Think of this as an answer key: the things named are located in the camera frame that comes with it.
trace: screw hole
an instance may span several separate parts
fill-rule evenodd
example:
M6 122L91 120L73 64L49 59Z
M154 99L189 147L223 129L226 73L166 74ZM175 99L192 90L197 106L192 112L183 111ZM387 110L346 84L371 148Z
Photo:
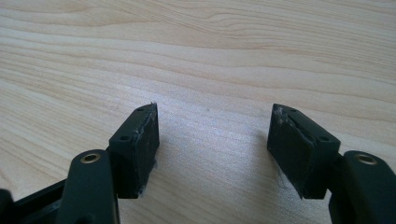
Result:
M100 160L100 154L92 153L88 154L85 157L81 158L82 163L93 163Z
M323 142L329 142L329 141L330 141L330 139L329 139L328 137L325 137L325 136L321 136L321 137L319 138L319 140L320 140L320 141L323 141Z
M122 137L120 138L121 141L126 141L126 140L128 140L128 139L129 139L129 136L122 136Z
M358 161L364 163L364 164L368 164L368 165L376 165L376 160L373 157L370 156L366 156L363 154L358 154L356 155L356 159L358 159Z

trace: black bracket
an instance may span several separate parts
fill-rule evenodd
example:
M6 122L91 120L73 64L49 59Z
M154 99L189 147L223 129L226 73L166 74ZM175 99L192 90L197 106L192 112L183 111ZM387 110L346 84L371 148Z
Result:
M66 180L13 202L0 189L0 224L120 223L118 199L135 199L149 181L160 145L156 104L137 108L107 150L76 156Z
M323 199L332 192L333 223L396 223L396 176L378 157L348 151L300 111L274 105L268 150L300 197Z

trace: light wooden surface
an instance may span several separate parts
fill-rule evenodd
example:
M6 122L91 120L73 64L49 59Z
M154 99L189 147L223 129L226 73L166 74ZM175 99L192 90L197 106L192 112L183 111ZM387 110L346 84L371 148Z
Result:
M122 223L330 223L266 150L273 103L396 170L396 3L0 2L0 188L66 177L137 107L158 168Z

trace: wood grain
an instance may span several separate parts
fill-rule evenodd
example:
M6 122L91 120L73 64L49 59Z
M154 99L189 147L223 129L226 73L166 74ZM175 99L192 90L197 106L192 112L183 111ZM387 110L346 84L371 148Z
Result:
M330 223L266 150L273 103L396 170L394 1L0 2L0 187L66 177L137 107L158 168L122 223Z

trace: rectangular black block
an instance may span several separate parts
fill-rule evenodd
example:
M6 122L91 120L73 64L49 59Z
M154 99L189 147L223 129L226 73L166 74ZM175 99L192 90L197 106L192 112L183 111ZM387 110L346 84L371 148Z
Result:
M267 148L300 197L323 199L340 141L300 111L274 105Z
M137 108L110 138L107 151L119 198L135 199L144 190L159 145L156 104Z

